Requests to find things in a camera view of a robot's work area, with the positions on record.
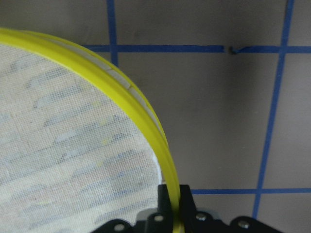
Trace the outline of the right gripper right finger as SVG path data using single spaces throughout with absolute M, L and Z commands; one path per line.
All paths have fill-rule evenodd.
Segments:
M 180 185 L 179 215 L 184 226 L 185 233 L 194 232 L 194 223 L 196 220 L 196 206 L 190 190 L 186 184 Z

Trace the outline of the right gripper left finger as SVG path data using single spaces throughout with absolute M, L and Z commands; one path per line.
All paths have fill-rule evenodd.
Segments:
M 161 184 L 157 188 L 158 207 L 157 207 L 157 232 L 172 233 L 173 232 L 173 211 L 168 189 L 165 184 Z

